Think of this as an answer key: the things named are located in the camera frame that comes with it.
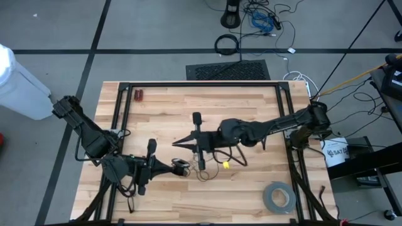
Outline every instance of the white cable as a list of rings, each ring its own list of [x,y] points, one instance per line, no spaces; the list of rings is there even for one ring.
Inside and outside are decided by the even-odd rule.
[[[292,71],[292,72],[286,73],[286,75],[283,76],[282,80],[286,80],[287,76],[289,76],[292,73],[297,73],[298,74],[295,78],[293,78],[294,81],[304,80],[305,82],[308,83],[308,81],[306,80],[306,78],[307,78],[314,85],[314,88],[318,92],[318,87],[317,87],[317,85],[315,85],[314,81],[312,79],[310,79],[307,75],[304,75],[304,74],[302,74],[302,73],[300,73],[298,71]]]

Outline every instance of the black stand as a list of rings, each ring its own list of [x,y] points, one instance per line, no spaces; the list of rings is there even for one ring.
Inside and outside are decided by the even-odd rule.
[[[230,10],[229,6],[236,7],[235,11]],[[239,15],[240,0],[227,0],[226,8],[223,16],[220,18],[220,23],[225,28],[233,29],[241,24],[241,19]]]
[[[360,154],[356,158],[329,167],[329,178],[333,180],[349,175],[354,175],[358,178],[377,176],[392,206],[392,210],[386,210],[384,212],[384,217],[388,220],[394,220],[397,216],[402,216],[402,207],[385,175],[402,171],[402,143],[394,144],[374,152],[367,137],[364,137],[364,141],[368,145],[368,148],[362,146],[348,146],[348,150],[351,155],[353,149],[368,149],[365,151],[365,154]]]

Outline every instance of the white bucket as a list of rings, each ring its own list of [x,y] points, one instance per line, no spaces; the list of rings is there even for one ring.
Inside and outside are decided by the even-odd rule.
[[[34,120],[52,115],[50,90],[22,67],[7,47],[0,45],[0,105]]]

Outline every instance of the yellow object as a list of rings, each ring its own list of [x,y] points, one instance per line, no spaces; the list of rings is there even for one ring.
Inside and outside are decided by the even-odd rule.
[[[224,161],[223,165],[224,165],[224,169],[229,169],[230,168],[229,162],[227,162],[227,161]]]
[[[357,79],[359,79],[359,78],[361,78],[361,77],[367,75],[368,73],[370,73],[370,72],[372,72],[372,71],[374,71],[374,70],[377,70],[377,69],[379,69],[380,67],[383,67],[383,66],[385,66],[385,65],[386,65],[386,63],[384,63],[383,65],[380,65],[380,66],[378,66],[378,67],[376,67],[376,68],[373,68],[373,69],[371,69],[371,70],[368,70],[368,71],[366,71],[366,72],[364,72],[364,73],[362,73],[362,74],[360,74],[360,75],[358,75],[358,76],[356,76],[356,77],[354,77],[354,78],[352,78],[352,79],[349,79],[348,81],[342,82],[341,84],[335,86],[334,88],[331,88],[331,89],[326,90],[325,92],[322,92],[322,93],[319,95],[319,97],[322,96],[322,95],[325,95],[325,94],[327,94],[327,93],[329,93],[329,92],[332,92],[332,91],[338,89],[339,87],[341,87],[341,86],[343,86],[343,85],[345,85],[345,84],[348,84],[349,82],[353,82],[353,81],[355,81],[355,80],[357,80]]]

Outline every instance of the yellow cable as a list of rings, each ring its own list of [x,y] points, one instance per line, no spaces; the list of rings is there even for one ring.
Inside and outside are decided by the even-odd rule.
[[[357,79],[359,79],[359,78],[361,78],[361,77],[367,75],[368,73],[370,73],[370,72],[372,72],[372,71],[375,71],[375,70],[377,70],[377,69],[379,69],[380,67],[383,67],[383,66],[385,66],[385,65],[386,65],[386,63],[384,63],[384,64],[382,64],[382,65],[380,65],[380,66],[378,66],[378,67],[376,67],[376,68],[370,69],[370,70],[368,70],[368,71],[366,71],[366,72],[364,72],[364,73],[362,73],[362,74],[360,74],[360,75],[358,75],[358,76],[356,76],[356,77],[354,77],[354,78],[349,79],[348,81],[342,82],[341,84],[335,86],[334,88],[331,88],[331,89],[326,90],[325,92],[322,92],[322,93],[319,95],[319,97],[322,96],[322,95],[325,95],[325,94],[327,94],[327,93],[329,93],[329,92],[332,92],[332,91],[334,91],[335,89],[338,89],[339,87],[341,87],[341,86],[343,86],[343,85],[345,85],[345,84],[348,84],[348,83],[350,83],[350,82],[353,82],[353,81],[355,81],[355,80],[357,80]]]

